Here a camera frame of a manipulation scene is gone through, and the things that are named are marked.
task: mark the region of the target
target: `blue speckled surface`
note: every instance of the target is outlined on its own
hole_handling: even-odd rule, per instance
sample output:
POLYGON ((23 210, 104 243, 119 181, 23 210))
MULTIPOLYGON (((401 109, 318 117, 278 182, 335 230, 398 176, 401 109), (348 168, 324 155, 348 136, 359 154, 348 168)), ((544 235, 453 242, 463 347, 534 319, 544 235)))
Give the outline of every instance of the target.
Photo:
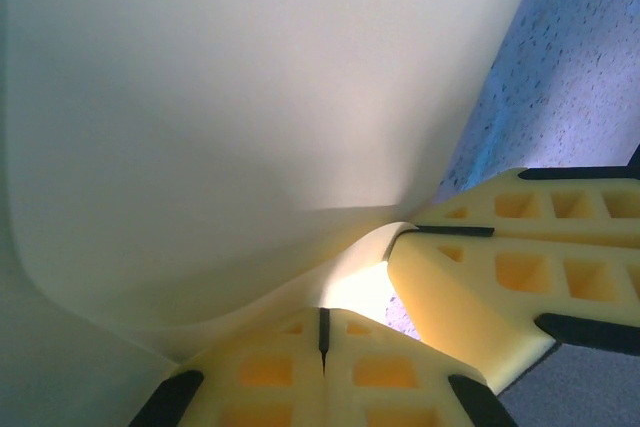
MULTIPOLYGON (((640 0, 522 0, 435 201, 513 167, 626 164, 640 143, 639 61, 640 0)), ((418 338, 395 296, 387 322, 418 338)), ((533 376, 505 396, 522 426, 590 427, 607 418, 611 426, 640 425, 638 380, 624 379, 629 388, 618 403, 568 408, 584 397, 581 388, 590 389, 558 391, 567 369, 589 368, 571 358, 564 372, 533 376), (554 422, 535 414, 557 399, 554 422), (607 417, 606 409, 616 415, 607 417)), ((595 352, 591 362, 610 365, 603 359, 595 352)))

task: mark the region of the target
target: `curved white panel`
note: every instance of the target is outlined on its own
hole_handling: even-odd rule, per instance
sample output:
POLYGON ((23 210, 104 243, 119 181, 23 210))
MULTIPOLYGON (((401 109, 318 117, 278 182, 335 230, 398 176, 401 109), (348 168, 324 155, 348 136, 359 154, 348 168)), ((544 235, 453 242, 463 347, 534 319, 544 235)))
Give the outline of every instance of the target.
POLYGON ((8 0, 14 236, 127 330, 247 304, 435 191, 519 0, 8 0))

